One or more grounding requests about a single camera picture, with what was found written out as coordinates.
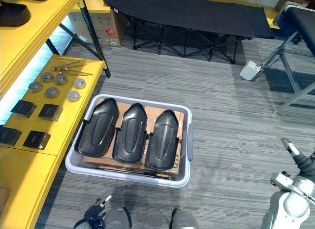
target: yellow wooden shelf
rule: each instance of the yellow wooden shelf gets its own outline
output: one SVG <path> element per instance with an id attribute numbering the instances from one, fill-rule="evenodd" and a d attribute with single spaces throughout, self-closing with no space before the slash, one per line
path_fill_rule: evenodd
<path id="1" fill-rule="evenodd" d="M 110 13 L 110 6 L 106 5 L 103 0 L 84 0 L 90 13 Z M 78 5 L 75 5 L 71 12 L 81 12 Z"/>
<path id="2" fill-rule="evenodd" d="M 1 27 L 0 98 L 79 0 L 3 0 L 25 4 L 31 19 L 19 27 Z"/>
<path id="3" fill-rule="evenodd" d="M 244 1 L 237 1 L 237 0 L 211 0 L 211 1 L 220 1 L 220 2 L 227 2 L 227 3 L 237 3 L 237 4 L 246 5 L 246 6 L 263 7 L 270 28 L 279 29 L 278 26 L 275 26 L 273 24 L 273 20 L 277 16 L 278 12 L 272 7 L 262 6 L 259 4 L 253 4 L 253 3 L 248 3 L 248 2 L 244 2 Z"/>
<path id="4" fill-rule="evenodd" d="M 10 190 L 1 215 L 2 229 L 35 226 L 48 193 L 56 156 L 1 147 L 1 187 Z"/>
<path id="5" fill-rule="evenodd" d="M 93 75 L 67 75 L 68 82 L 65 85 L 57 85 L 54 81 L 41 82 L 43 89 L 40 92 L 27 91 L 23 97 L 23 100 L 31 101 L 37 106 L 33 114 L 29 118 L 12 114 L 4 125 L 18 129 L 22 134 L 15 146 L 0 145 L 1 187 L 10 189 L 10 196 L 1 216 L 2 229 L 34 227 L 93 89 L 103 68 L 106 68 L 104 61 L 53 55 L 36 80 L 40 81 L 39 77 L 43 72 L 51 72 L 53 65 L 63 65 L 73 61 L 86 64 L 81 68 L 76 67 L 76 70 Z M 76 90 L 72 83 L 78 77 L 86 81 L 86 87 L 77 90 L 81 96 L 78 101 L 69 102 L 66 94 L 70 90 Z M 59 89 L 60 95 L 56 98 L 45 97 L 45 89 L 53 86 Z M 45 103 L 58 104 L 63 108 L 58 121 L 42 120 L 37 117 Z M 44 150 L 23 146 L 31 130 L 44 131 L 51 135 Z"/>

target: red label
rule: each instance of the red label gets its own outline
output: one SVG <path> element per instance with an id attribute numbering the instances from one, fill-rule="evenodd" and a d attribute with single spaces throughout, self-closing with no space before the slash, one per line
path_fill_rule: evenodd
<path id="1" fill-rule="evenodd" d="M 112 28 L 106 30 L 106 32 L 108 33 L 108 35 L 113 35 L 114 34 L 114 30 Z"/>

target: white power adapter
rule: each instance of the white power adapter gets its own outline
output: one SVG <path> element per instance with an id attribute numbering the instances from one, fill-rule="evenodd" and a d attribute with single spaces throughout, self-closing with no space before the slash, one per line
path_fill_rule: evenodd
<path id="1" fill-rule="evenodd" d="M 252 80 L 260 71 L 261 66 L 249 61 L 242 69 L 240 76 L 246 80 Z"/>

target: black padded seat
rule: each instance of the black padded seat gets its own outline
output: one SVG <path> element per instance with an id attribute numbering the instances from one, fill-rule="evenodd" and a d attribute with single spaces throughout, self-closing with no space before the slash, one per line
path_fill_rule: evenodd
<path id="1" fill-rule="evenodd" d="M 290 7 L 286 15 L 315 56 L 315 11 Z"/>

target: white plastic tub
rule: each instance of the white plastic tub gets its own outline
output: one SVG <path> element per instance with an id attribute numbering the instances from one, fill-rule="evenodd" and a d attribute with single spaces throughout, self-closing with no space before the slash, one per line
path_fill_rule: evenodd
<path id="1" fill-rule="evenodd" d="M 183 137 L 182 137 L 182 146 L 181 146 L 181 163 L 179 174 L 174 179 L 160 179 L 151 176 L 145 176 L 135 173 L 128 172 L 119 172 L 113 170 L 99 169 L 95 165 L 87 164 L 83 162 L 83 155 L 77 153 L 74 150 L 74 144 L 77 141 L 78 134 L 81 131 L 82 125 L 74 139 L 74 142 L 67 154 L 65 159 L 65 165 L 67 169 L 73 173 L 91 175 L 91 176 L 100 176 L 106 178 L 112 178 L 117 180 L 125 180 L 125 181 L 133 181 L 139 183 L 148 183 L 159 186 L 168 186 L 168 187 L 183 187 L 189 181 L 190 177 L 190 161 L 192 161 L 192 123 L 191 123 L 191 111 L 180 105 L 174 105 L 169 103 L 162 102 L 153 102 L 141 99 L 134 98 L 125 98 L 120 96 L 113 95 L 98 95 L 95 96 L 89 106 L 89 109 L 84 117 L 84 119 L 89 120 L 92 116 L 94 107 L 97 104 L 97 101 L 100 98 L 114 98 L 117 102 L 124 103 L 140 103 L 144 107 L 152 106 L 152 107 L 160 107 L 164 109 L 171 109 L 173 111 L 180 111 L 184 113 L 184 123 L 183 123 Z"/>

